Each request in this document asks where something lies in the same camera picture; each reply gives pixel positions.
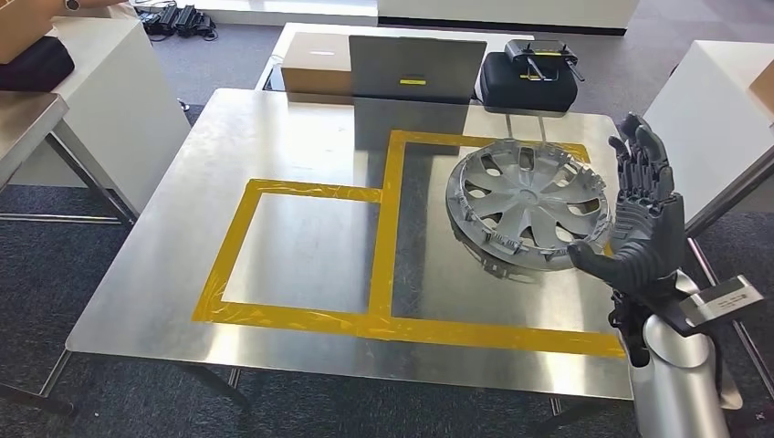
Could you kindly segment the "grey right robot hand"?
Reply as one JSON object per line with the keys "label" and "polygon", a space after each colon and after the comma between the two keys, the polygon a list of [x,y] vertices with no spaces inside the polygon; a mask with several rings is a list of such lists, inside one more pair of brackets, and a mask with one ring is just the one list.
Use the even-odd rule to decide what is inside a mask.
{"label": "grey right robot hand", "polygon": [[624,294],[654,292],[682,265],[685,205],[662,140],[645,119],[628,113],[621,136],[608,144],[617,159],[619,191],[610,236],[612,255],[596,253],[582,240],[568,254],[579,270]]}

